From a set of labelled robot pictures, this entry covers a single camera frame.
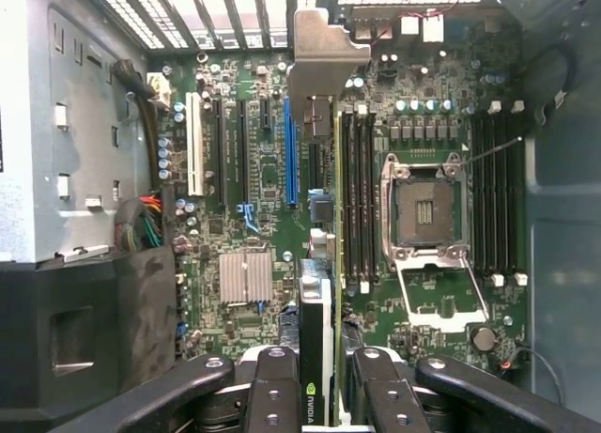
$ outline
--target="green circuit board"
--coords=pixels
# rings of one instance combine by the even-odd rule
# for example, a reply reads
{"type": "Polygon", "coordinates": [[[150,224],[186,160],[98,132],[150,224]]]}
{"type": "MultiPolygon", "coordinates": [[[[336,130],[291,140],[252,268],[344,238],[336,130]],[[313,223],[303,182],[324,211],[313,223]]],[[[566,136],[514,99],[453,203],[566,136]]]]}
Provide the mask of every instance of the green circuit board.
{"type": "MultiPolygon", "coordinates": [[[[513,101],[519,87],[511,81],[486,84],[483,78],[489,73],[510,74],[520,58],[519,34],[511,23],[504,23],[501,31],[485,31],[485,22],[449,22],[453,34],[445,43],[421,43],[411,39],[407,44],[392,47],[382,42],[372,51],[372,64],[358,69],[351,80],[362,78],[361,86],[351,85],[338,101],[341,109],[356,103],[367,103],[373,110],[374,123],[374,173],[379,176],[383,159],[394,153],[400,162],[418,164],[443,162],[455,152],[462,160],[472,155],[472,138],[469,116],[465,110],[474,107],[486,109],[493,100],[513,101]],[[396,74],[382,76],[383,54],[395,54],[396,74]],[[417,110],[399,112],[398,101],[407,107],[419,101],[417,110]],[[451,112],[426,112],[426,102],[453,102],[451,112]],[[427,136],[430,127],[444,126],[444,134],[427,136]],[[410,140],[404,140],[403,127],[411,127],[410,140]]],[[[171,102],[184,102],[186,93],[202,91],[198,82],[209,91],[212,101],[202,113],[204,191],[203,196],[189,196],[187,185],[187,141],[182,124],[172,116],[162,123],[162,136],[173,141],[172,182],[177,198],[194,203],[191,213],[180,215],[176,233],[185,237],[190,251],[178,258],[181,284],[187,287],[183,297],[182,318],[187,325],[183,336],[186,356],[216,351],[234,359],[252,346],[275,344],[278,341],[278,316],[282,309],[296,299],[296,281],[299,261],[308,256],[309,232],[315,227],[309,217],[309,146],[299,137],[298,150],[298,204],[291,208],[285,202],[285,139],[284,105],[286,96],[285,70],[293,58],[288,54],[265,52],[215,53],[205,59],[181,57],[168,64],[173,68],[170,77],[171,102]],[[261,101],[269,100],[270,125],[262,126],[264,115],[261,101]],[[240,147],[236,140],[239,127],[240,101],[246,109],[248,143],[240,147]],[[224,131],[216,129],[216,109],[223,117],[224,131]],[[219,150],[217,135],[223,140],[219,150]],[[248,155],[249,172],[240,179],[242,149],[248,155]],[[225,172],[227,190],[222,202],[218,199],[219,173],[225,172]],[[252,230],[239,205],[253,205],[252,230]],[[270,266],[271,296],[264,302],[227,301],[223,293],[237,290],[224,287],[223,275],[227,262],[221,255],[259,254],[270,266]],[[186,346],[188,338],[196,331],[202,333],[197,343],[186,346]]],[[[331,143],[320,146],[327,159],[321,162],[319,173],[333,173],[334,154],[331,143]]],[[[471,193],[471,170],[468,170],[466,191],[471,193]]],[[[324,189],[334,193],[325,178],[324,189]]],[[[373,190],[378,193],[378,178],[373,190]]],[[[455,220],[472,225],[474,209],[471,204],[465,218],[456,212],[455,220]]],[[[379,229],[378,217],[375,229],[379,229]]],[[[405,303],[396,274],[390,272],[378,246],[378,280],[373,282],[369,294],[344,292],[344,302],[349,303],[362,329],[365,343],[397,349],[410,361],[429,353],[445,353],[468,363],[486,368],[486,356],[470,346],[468,332],[441,333],[428,327],[411,328],[408,325],[405,303]]],[[[525,249],[521,240],[521,252],[525,249]]],[[[411,306],[442,312],[452,316],[455,311],[471,311],[477,299],[465,272],[414,271],[408,274],[408,291],[411,306]]],[[[527,288],[506,285],[492,287],[481,280],[485,300],[490,311],[488,325],[500,338],[497,352],[505,356],[523,339],[527,323],[527,288]]]]}

